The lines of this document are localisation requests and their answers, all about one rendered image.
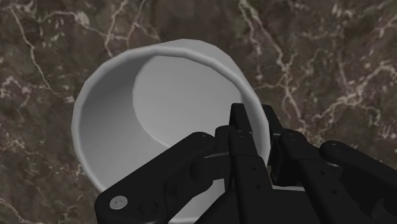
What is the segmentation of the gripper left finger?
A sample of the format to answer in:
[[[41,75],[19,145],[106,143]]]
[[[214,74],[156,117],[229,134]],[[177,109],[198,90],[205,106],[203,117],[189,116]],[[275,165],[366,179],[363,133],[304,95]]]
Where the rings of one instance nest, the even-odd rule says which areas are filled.
[[[95,201],[97,224],[168,224],[194,197],[230,177],[228,140],[252,133],[245,107],[233,103],[215,135],[194,132],[138,168]]]

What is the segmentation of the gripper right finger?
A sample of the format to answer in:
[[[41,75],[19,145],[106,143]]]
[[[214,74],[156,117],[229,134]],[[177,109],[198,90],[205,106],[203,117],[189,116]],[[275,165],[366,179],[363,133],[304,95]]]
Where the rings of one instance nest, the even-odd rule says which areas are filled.
[[[397,170],[340,141],[310,144],[269,105],[275,185],[302,184],[321,224],[397,224]]]

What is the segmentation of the white cup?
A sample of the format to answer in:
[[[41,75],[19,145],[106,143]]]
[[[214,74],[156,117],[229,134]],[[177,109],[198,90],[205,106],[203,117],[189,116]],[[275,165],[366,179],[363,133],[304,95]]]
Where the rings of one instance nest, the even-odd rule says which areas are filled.
[[[247,147],[264,166],[271,149],[267,117],[236,63],[217,46],[194,39],[127,50],[84,83],[73,109],[74,150],[100,195],[190,134],[215,135],[229,124],[233,103],[244,105],[253,131],[229,138],[229,179],[233,151]],[[228,180],[215,180],[168,224],[198,223],[217,206],[236,221]]]

